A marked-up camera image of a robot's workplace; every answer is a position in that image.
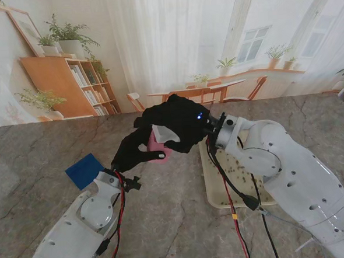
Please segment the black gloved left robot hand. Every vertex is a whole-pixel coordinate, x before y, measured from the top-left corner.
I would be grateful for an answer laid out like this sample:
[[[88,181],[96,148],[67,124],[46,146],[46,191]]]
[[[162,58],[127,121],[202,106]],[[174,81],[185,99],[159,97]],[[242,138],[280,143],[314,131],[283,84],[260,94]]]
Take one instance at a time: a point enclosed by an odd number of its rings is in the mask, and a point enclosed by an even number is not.
[[[141,151],[140,145],[147,146],[151,136],[152,126],[140,127],[126,136],[120,143],[119,149],[111,162],[111,168],[118,172],[126,172],[141,162],[164,159],[163,151]]]

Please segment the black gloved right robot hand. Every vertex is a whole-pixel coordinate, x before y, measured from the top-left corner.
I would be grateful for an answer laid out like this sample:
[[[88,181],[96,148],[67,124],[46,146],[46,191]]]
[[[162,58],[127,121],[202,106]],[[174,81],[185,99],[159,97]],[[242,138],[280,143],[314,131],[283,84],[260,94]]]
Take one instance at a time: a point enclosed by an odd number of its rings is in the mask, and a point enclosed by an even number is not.
[[[167,141],[166,147],[185,154],[213,130],[209,109],[178,95],[171,95],[166,102],[147,108],[134,121],[135,128],[148,125],[164,126],[174,132],[179,142]]]

